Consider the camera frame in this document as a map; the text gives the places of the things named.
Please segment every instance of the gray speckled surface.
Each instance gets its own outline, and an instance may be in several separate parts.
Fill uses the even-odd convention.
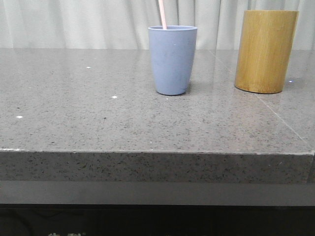
[[[1,179],[305,183],[315,59],[292,55],[279,94],[234,87],[237,51],[197,51],[164,96],[146,50],[0,49]]]
[[[293,184],[306,183],[311,159],[303,155],[13,152],[0,153],[0,179]]]

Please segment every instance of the curtain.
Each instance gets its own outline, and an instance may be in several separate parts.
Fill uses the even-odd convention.
[[[298,10],[293,49],[315,48],[315,0],[164,0],[168,25],[198,27],[197,49],[238,49],[244,10]],[[0,0],[0,47],[148,49],[158,0]]]

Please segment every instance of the bamboo holder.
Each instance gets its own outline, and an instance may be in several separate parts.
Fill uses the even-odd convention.
[[[284,87],[298,11],[244,13],[235,87],[277,93]]]

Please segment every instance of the blue cup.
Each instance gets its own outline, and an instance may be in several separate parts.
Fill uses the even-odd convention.
[[[197,27],[149,27],[151,66],[158,93],[179,95],[189,85]]]

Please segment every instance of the straw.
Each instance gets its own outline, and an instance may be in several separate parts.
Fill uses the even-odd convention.
[[[166,30],[167,26],[166,26],[166,19],[165,19],[163,0],[158,0],[158,7],[159,7],[159,13],[161,15],[161,21],[162,21],[163,30]]]

